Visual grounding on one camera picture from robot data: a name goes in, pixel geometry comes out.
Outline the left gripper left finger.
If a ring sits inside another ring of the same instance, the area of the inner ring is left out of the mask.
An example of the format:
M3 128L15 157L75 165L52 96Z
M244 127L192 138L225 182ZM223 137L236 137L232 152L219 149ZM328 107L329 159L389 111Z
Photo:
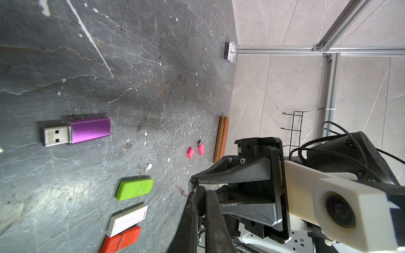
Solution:
M196 253L198 233L198 209L194 192L190 193L179 226L167 253Z

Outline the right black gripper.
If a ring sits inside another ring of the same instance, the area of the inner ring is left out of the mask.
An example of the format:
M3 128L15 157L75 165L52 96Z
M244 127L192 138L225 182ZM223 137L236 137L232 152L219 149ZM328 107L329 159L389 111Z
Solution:
M224 184L216 194L232 236L237 233L230 217L261 239L286 243L291 227L281 139L247 138L235 144L238 156L224 156L192 175L189 189Z

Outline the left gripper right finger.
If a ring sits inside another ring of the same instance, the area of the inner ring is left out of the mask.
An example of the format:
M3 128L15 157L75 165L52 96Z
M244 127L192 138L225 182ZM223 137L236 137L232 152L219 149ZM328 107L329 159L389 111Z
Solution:
M213 190L206 193L205 247L207 253L236 253L235 246Z

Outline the pink usb drive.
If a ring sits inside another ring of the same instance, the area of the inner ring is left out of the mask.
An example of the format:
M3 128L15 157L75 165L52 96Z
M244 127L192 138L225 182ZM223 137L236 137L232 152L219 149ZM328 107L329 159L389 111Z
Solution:
M202 142L202 140L198 141L198 152L201 156L203 156L205 153L205 147L204 147L204 143Z

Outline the pink usb cap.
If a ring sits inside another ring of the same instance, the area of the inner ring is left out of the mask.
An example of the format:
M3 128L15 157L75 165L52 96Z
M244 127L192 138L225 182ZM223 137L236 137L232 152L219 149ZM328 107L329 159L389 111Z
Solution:
M187 151L187 157L191 159L193 157L194 153L195 153L194 148L190 147Z

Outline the white usb drive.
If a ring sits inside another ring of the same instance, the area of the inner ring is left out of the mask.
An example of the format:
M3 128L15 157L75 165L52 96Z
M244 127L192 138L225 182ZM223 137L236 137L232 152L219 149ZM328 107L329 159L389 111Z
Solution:
M113 237L146 218L147 204L141 204L111 217L106 236Z

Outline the red usb drive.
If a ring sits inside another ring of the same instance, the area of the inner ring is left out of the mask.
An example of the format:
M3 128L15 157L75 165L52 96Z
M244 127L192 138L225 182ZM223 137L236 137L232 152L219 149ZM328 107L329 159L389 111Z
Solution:
M135 243L140 233L141 227L134 225L115 236L106 236L99 253L116 253Z

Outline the green usb drive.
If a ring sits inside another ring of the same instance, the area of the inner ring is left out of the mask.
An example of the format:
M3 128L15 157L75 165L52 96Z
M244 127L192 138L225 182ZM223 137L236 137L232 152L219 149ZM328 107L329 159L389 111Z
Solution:
M124 201L146 195L151 192L153 186L154 180L150 178L122 181L119 184L116 199Z

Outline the purple usb drive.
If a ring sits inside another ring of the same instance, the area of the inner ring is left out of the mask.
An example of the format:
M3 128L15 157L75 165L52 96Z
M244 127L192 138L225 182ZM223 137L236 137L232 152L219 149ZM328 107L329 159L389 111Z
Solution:
M44 129L44 146L78 144L111 135L109 117L70 121L64 126Z

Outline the black usb drive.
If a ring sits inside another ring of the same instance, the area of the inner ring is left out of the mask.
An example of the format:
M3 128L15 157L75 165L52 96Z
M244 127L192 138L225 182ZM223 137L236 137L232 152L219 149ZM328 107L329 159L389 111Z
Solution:
M197 186L194 188L197 204L198 216L204 216L206 214L206 189L203 186Z

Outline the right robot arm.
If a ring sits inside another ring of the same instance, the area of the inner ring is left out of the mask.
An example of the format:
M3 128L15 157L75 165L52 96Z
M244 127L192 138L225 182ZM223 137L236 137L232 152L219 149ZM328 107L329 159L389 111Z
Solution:
M394 178L386 153L363 132L318 138L287 157L279 138L236 141L224 156L193 175L179 230L189 251L204 226L207 251L233 251L238 222L260 239L292 238L290 215L318 237L361 252L405 246L405 188Z

